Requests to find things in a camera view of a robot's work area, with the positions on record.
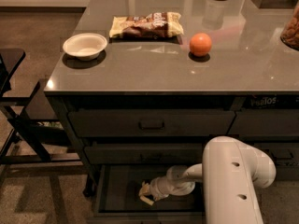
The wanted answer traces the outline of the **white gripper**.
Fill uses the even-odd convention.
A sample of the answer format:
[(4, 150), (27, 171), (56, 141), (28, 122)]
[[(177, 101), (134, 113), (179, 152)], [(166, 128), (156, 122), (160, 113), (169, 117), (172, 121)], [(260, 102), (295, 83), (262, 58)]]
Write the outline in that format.
[(150, 181), (149, 192), (154, 201), (146, 196), (140, 196), (140, 200), (150, 206), (155, 202), (165, 199), (169, 196), (168, 181), (165, 177), (157, 177)]

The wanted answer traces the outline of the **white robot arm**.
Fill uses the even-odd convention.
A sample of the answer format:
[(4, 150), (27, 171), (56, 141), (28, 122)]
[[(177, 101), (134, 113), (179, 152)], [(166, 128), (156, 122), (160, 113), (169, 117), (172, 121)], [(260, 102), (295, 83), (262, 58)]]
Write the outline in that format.
[(144, 182), (139, 198), (152, 205), (170, 195), (190, 194), (203, 184), (206, 224), (263, 224), (255, 189), (276, 178), (271, 158), (256, 147), (228, 136), (211, 139), (202, 162), (170, 167), (166, 175)]

